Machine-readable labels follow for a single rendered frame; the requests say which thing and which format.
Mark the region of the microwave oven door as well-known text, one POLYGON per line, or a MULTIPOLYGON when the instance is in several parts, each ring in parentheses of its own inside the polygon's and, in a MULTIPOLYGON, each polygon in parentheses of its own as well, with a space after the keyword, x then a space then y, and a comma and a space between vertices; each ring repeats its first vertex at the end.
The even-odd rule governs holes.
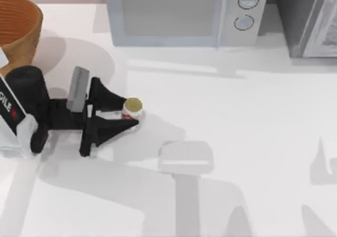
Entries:
POLYGON ((115 46, 219 46, 226 0, 105 0, 115 46))

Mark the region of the orange ribbed basket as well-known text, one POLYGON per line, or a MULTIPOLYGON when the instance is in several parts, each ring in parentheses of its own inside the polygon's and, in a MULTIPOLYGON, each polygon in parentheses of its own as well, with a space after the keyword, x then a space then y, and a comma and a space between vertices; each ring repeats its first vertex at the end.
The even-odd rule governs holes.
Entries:
POLYGON ((30 0, 0 0, 0 47, 9 64, 3 70, 30 65, 42 30, 43 13, 30 0))

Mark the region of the grey cabinet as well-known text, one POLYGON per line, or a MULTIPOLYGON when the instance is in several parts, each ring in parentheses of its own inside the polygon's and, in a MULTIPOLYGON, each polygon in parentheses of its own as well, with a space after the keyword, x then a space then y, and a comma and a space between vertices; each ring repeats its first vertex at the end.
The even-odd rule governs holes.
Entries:
POLYGON ((292 58, 337 58, 337 0, 275 0, 292 58))

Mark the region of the red and white can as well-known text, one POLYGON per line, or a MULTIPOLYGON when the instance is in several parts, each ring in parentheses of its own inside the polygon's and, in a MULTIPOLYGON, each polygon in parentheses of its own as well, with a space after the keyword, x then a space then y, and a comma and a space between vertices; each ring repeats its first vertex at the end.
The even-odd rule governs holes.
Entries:
POLYGON ((123 120, 138 121, 138 124, 128 129, 128 132, 134 132, 138 128, 142 113, 143 113, 143 103, 139 98, 130 97, 126 99, 126 101, 123 104, 121 118, 123 120))

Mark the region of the pale microwave oven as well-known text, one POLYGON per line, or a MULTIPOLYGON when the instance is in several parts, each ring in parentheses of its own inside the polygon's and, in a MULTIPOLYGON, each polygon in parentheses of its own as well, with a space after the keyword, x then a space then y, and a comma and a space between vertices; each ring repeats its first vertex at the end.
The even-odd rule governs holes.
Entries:
POLYGON ((253 9, 242 9, 238 5, 238 0, 226 0, 221 12, 220 44, 213 47, 253 45, 259 33, 265 4, 266 0, 259 0, 258 5, 253 9), (234 27, 234 21, 237 17, 244 15, 252 16, 254 18, 254 25, 247 31, 238 31, 234 27))

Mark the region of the pale grey rounded box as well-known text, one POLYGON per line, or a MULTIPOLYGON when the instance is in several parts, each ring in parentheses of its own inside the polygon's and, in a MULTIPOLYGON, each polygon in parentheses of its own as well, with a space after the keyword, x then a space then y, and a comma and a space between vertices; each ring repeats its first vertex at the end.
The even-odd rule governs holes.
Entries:
POLYGON ((80 66, 76 66, 74 68, 66 103, 67 109, 71 112, 80 113, 83 111, 86 101, 89 78, 89 70, 80 66))

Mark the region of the round microwave knob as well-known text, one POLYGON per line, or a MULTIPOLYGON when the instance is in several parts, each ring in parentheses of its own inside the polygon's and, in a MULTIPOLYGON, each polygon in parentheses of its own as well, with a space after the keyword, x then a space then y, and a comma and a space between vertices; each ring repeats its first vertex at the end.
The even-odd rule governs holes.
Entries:
POLYGON ((251 29, 254 25, 254 18, 250 15, 244 15, 242 17, 237 17, 234 21, 234 27, 238 31, 247 31, 251 29))
POLYGON ((238 5, 242 9, 253 9, 259 3, 259 0, 238 0, 238 5))

